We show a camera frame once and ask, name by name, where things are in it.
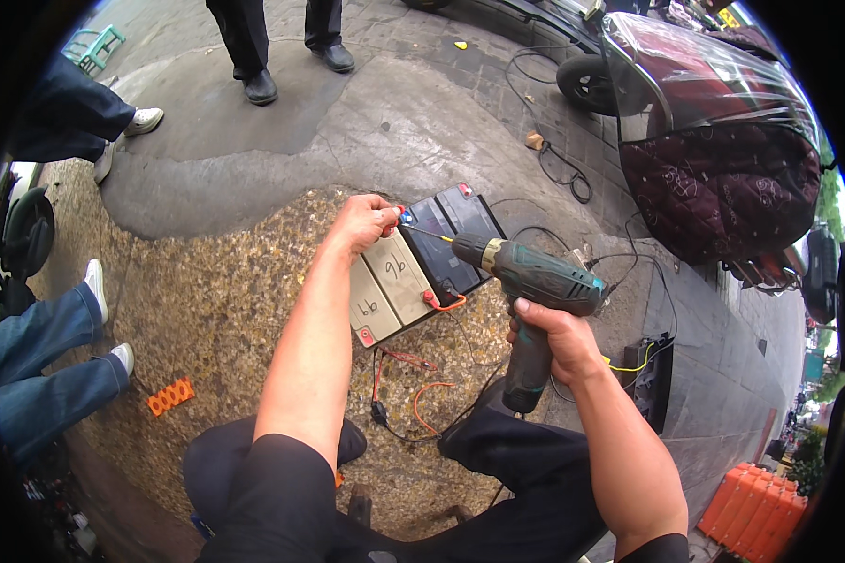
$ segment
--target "forearm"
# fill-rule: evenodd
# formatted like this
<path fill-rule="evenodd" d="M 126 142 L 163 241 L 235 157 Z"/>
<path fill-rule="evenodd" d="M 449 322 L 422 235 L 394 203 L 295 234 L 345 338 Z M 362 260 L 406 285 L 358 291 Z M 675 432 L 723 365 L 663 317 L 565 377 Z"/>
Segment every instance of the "forearm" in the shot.
<path fill-rule="evenodd" d="M 616 535 L 616 560 L 667 533 L 687 533 L 676 464 L 607 366 L 570 386 L 588 438 L 598 511 Z"/>
<path fill-rule="evenodd" d="M 334 471 L 350 379 L 350 254 L 323 243 L 276 345 L 254 440 L 284 434 Z"/>

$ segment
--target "green plastic stool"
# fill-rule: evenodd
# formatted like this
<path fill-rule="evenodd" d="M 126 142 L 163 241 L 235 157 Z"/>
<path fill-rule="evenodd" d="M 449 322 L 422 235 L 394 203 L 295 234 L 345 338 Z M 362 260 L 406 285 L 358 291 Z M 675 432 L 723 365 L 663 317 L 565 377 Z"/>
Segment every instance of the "green plastic stool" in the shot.
<path fill-rule="evenodd" d="M 82 43 L 80 35 L 96 35 L 90 43 Z M 97 74 L 106 68 L 106 62 L 117 47 L 125 42 L 125 36 L 119 33 L 112 25 L 107 25 L 103 31 L 78 30 L 63 47 L 63 54 L 66 58 L 78 65 L 83 73 L 88 76 L 96 76 L 91 73 L 98 68 Z M 101 59 L 101 52 L 106 53 Z"/>

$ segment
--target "white sneaker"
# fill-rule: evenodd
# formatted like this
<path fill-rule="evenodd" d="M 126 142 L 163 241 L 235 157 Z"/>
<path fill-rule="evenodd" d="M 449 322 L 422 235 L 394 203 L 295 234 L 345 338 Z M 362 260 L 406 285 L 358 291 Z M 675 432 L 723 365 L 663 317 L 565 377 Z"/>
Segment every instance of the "white sneaker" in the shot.
<path fill-rule="evenodd" d="M 116 152 L 116 143 L 107 142 L 103 147 L 103 154 L 93 164 L 93 181 L 100 186 L 103 178 L 110 173 L 110 168 L 113 167 L 113 152 Z"/>
<path fill-rule="evenodd" d="M 97 298 L 97 303 L 100 305 L 100 324 L 106 323 L 110 317 L 110 310 L 106 307 L 106 297 L 103 296 L 103 266 L 100 265 L 100 260 L 94 258 L 87 263 L 87 269 L 84 271 L 84 282 L 91 288 L 91 293 Z"/>
<path fill-rule="evenodd" d="M 131 345 L 127 342 L 124 344 L 120 344 L 119 346 L 110 350 L 111 354 L 115 354 L 116 358 L 123 361 L 123 366 L 125 366 L 125 371 L 131 375 L 131 372 L 134 371 L 135 368 L 135 353 L 131 349 Z"/>
<path fill-rule="evenodd" d="M 163 119 L 163 110 L 158 107 L 147 107 L 145 109 L 136 109 L 135 117 L 131 119 L 129 126 L 123 131 L 123 135 L 131 137 L 132 135 L 143 135 L 156 129 L 159 122 Z"/>

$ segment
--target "person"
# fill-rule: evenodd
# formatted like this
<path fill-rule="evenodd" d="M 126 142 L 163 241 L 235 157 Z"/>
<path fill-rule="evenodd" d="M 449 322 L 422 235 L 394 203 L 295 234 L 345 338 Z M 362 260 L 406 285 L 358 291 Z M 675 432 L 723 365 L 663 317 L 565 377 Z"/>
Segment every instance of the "person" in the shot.
<path fill-rule="evenodd" d="M 127 343 L 41 374 L 67 350 L 100 341 L 108 316 L 103 269 L 92 259 L 84 281 L 56 301 L 38 301 L 0 322 L 0 437 L 17 466 L 129 386 L 134 353 Z"/>
<path fill-rule="evenodd" d="M 278 88 L 266 66 L 269 36 L 263 0 L 206 0 L 235 69 L 235 80 L 244 84 L 244 95 L 255 106 L 271 104 Z M 307 0 L 304 45 L 338 73 L 350 72 L 354 58 L 341 44 L 341 0 Z"/>
<path fill-rule="evenodd" d="M 185 489 L 215 532 L 198 560 L 561 562 L 585 554 L 609 528 L 617 561 L 687 561 L 687 504 L 667 449 L 603 361 L 586 321 L 524 299 L 515 311 L 548 333 L 552 373 L 574 394 L 585 434 L 514 418 L 498 381 L 438 448 L 498 478 L 515 498 L 415 542 L 336 510 L 335 468 L 365 446 L 343 419 L 349 269 L 399 211 L 379 196 L 349 199 L 282 331 L 256 418 L 212 428 L 188 447 Z M 518 328 L 511 321 L 509 342 Z"/>
<path fill-rule="evenodd" d="M 149 133 L 162 119 L 163 110 L 129 106 L 59 55 L 23 105 L 7 152 L 23 162 L 93 162 L 93 181 L 100 184 L 110 173 L 119 136 Z"/>

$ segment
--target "orange plastic crate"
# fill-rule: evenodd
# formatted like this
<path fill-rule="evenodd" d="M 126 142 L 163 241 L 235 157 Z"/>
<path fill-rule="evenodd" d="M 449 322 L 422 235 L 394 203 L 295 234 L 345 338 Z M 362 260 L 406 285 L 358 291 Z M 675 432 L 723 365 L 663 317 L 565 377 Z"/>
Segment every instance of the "orange plastic crate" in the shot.
<path fill-rule="evenodd" d="M 752 563 L 772 561 L 807 507 L 797 488 L 795 482 L 740 463 L 723 477 L 699 530 Z"/>

